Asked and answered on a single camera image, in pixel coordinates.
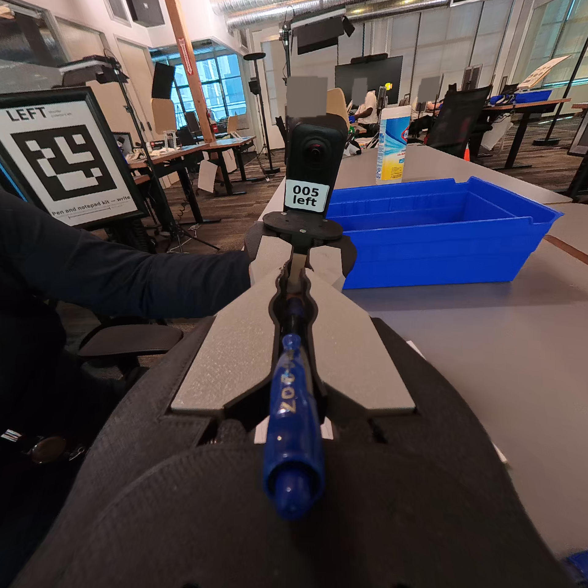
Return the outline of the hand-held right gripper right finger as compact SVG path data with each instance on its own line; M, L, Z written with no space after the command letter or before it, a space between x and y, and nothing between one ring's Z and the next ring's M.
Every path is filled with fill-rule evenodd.
M330 420L403 415L415 402L371 317L313 271L301 281L312 308L311 359Z

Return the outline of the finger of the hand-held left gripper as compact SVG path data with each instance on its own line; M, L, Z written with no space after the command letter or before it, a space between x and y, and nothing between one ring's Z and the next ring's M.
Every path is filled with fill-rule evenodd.
M327 245L311 248L307 255L307 265L335 290L342 291L346 278L343 275L340 248Z
M268 274L288 265L293 254L292 245L274 236L259 236L249 239L249 277L251 286L261 282Z

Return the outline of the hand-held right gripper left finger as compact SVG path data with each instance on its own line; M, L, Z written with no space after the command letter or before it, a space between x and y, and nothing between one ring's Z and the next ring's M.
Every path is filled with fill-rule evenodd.
M281 275L270 270L217 313L173 398L173 412L220 414L270 376L277 341L270 306Z

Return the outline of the white lined legal pad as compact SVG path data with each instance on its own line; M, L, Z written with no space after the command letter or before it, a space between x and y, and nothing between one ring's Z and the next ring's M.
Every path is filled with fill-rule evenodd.
M422 352L419 348L415 345L413 341L406 341L407 344L414 349L421 357L424 357ZM269 424L269 417L266 417L263 421L261 421L254 430L254 444L261 445L266 443L267 440L267 433L268 433L268 424ZM320 425L320 432L322 439L325 440L334 440L334 430L331 421L329 418L325 418L323 424ZM502 453L502 451L493 443L494 450L499 457L501 463L506 468L510 467L508 459Z

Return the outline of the blue retractable pen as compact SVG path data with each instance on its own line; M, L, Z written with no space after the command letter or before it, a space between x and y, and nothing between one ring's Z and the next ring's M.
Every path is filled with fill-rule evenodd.
M277 305L278 356L270 381L269 420L263 450L263 489L276 513L304 518L326 486L321 418L309 358L310 326L304 270L285 286Z

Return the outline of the large blue plastic bin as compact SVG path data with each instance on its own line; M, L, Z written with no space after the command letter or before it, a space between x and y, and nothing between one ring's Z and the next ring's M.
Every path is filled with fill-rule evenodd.
M511 282L563 213L471 177L336 189L357 250L345 289Z

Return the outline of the narrow blue plastic bin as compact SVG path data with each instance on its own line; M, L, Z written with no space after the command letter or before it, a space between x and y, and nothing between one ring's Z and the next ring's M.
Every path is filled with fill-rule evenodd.
M563 558L562 565L577 587L587 587L587 550Z

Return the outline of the wooden office desk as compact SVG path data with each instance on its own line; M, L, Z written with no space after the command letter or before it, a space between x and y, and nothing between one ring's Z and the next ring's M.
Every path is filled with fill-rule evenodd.
M564 104L570 102L570 98L540 100L535 102L512 103L510 105L487 106L481 111L481 118L488 122L494 122L501 115L522 114L518 129L515 133L511 149L504 165L492 167L494 171L509 171L511 169L527 169L531 165L516 165L516 157L526 134L531 114L555 113L553 122L559 117Z
M242 148L250 148L254 145L255 136L243 136L237 138L224 138L213 143L202 143L198 145L183 146L180 149L165 152L156 155L155 157L142 158L130 161L128 163L131 171L141 172L141 176L135 177L135 181L139 180L153 180L160 187L159 180L171 173L176 172L179 176L182 189L187 197L188 204L194 217L194 223L198 225L203 224L218 224L222 221L219 217L204 218L199 209L198 202L192 184L189 180L187 170L191 164L195 163L195 156L197 153L208 154L209 156L216 156L214 160L202 160L199 165L198 178L203 178L205 174L203 171L204 164L217 164L222 175L222 183L225 188L225 193L220 194L220 197L245 195L246 192L235 192L231 183L230 172L226 166L224 153L231 153L236 160L236 165L240 173L239 182L253 181L253 178L246 176L245 164L243 162Z

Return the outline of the black studio light panel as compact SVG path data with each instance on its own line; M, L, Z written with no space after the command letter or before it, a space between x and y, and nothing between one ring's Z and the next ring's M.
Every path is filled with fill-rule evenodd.
M350 37L354 31L354 25L344 15L296 24L293 26L293 32L297 38L297 54L304 55L336 46L340 36Z

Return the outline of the black mesh office chair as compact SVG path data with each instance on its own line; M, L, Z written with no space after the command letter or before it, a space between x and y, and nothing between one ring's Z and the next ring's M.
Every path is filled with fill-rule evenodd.
M460 92L447 92L431 127L425 145L463 158L473 135L492 128L488 117L482 115L491 86Z

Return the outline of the black box speaker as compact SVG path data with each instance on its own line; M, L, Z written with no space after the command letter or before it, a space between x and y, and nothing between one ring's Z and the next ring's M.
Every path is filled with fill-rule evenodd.
M175 80L175 66L163 62L154 64L151 98L171 99Z

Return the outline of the person's dark clothing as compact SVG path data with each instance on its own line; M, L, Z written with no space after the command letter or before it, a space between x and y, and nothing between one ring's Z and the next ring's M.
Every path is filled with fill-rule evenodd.
M87 449L128 390L90 375L65 350L55 309L1 270L1 587L8 587L63 507L83 457L39 465L28 452L59 437Z

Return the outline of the black framed marker sign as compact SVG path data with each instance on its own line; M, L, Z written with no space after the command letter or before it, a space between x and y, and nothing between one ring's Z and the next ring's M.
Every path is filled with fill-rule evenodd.
M148 215L87 86L1 95L1 186L74 228Z

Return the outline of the black wall monitor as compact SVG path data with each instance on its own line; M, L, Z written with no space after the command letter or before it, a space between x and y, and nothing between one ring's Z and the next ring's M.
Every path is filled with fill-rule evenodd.
M393 56L386 59L374 59L375 57L375 55L370 55L359 58L357 62L335 67L335 87L343 91L347 104L352 101L354 105L361 105L367 91L378 91L380 86L385 86L388 83L392 84L391 89L387 92L388 103L392 105L398 103L403 56ZM365 92L358 99L354 99L353 86L357 79L365 79L366 87Z

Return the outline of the black wall speaker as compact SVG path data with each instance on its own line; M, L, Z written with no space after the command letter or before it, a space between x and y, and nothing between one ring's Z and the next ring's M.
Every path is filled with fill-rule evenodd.
M133 22L146 28L165 25L160 1L126 1Z

